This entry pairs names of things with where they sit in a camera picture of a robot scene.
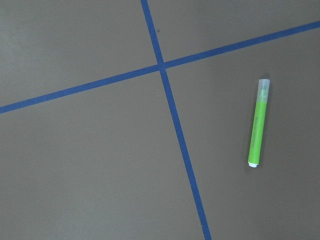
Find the green highlighter pen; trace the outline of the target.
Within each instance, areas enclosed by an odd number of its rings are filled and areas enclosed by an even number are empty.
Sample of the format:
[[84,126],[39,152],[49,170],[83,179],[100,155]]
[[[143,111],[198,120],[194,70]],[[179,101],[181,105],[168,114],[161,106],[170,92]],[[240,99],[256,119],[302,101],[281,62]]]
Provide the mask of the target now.
[[248,166],[251,168],[257,168],[260,163],[269,89],[269,79],[264,78],[258,81],[257,96],[247,161]]

